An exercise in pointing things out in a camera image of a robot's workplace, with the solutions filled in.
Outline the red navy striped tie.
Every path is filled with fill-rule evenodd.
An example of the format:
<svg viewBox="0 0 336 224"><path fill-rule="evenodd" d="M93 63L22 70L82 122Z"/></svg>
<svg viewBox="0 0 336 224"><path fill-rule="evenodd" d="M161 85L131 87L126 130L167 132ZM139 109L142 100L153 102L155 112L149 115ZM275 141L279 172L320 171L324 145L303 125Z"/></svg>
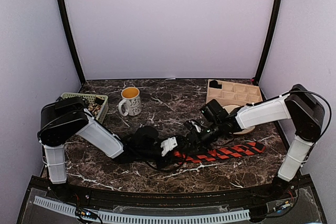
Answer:
<svg viewBox="0 0 336 224"><path fill-rule="evenodd" d="M262 153L266 149L264 144L259 142L249 142L232 147L222 147L208 151L191 152L186 158L186 163L202 163L213 161L224 161L230 158L241 158L254 156Z"/></svg>

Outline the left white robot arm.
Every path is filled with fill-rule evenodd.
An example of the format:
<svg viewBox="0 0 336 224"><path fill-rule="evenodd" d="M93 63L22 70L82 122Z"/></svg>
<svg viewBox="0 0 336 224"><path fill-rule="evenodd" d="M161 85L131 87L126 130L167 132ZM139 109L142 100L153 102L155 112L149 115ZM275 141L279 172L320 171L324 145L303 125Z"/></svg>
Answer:
<svg viewBox="0 0 336 224"><path fill-rule="evenodd" d="M80 97L63 99L44 106L37 138L45 153L45 164L53 191L63 201L74 197L66 172L65 143L74 135L82 137L118 164L155 162L154 169L167 172L183 137L159 139L157 130L143 126L134 134L119 138L103 126Z"/></svg>

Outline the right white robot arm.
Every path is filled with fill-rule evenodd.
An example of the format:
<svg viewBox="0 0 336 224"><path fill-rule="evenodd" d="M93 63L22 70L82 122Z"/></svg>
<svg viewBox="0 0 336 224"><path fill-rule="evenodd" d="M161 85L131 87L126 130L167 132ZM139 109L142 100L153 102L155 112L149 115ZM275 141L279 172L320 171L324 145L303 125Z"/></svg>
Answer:
<svg viewBox="0 0 336 224"><path fill-rule="evenodd" d="M295 127L294 139L278 170L276 177L279 180L268 187L269 197L278 200L287 193L287 182L294 178L316 142L329 127L323 121L325 109L331 109L331 106L328 102L321 104L323 99L301 84L294 85L291 90L279 96L239 106L231 112L212 99L200 109L211 125L203 129L188 121L190 132L187 139L194 148L199 149L229 133L241 132L269 122L291 120Z"/></svg>

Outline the white patterned mug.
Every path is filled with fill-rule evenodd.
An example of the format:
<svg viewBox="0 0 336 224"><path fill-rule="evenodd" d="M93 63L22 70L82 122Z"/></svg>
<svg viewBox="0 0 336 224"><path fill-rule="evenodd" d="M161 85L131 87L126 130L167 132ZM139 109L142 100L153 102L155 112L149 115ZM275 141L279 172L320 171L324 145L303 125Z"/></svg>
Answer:
<svg viewBox="0 0 336 224"><path fill-rule="evenodd" d="M137 116L142 112L140 90L128 87L121 91L122 100L118 104L118 111L122 116Z"/></svg>

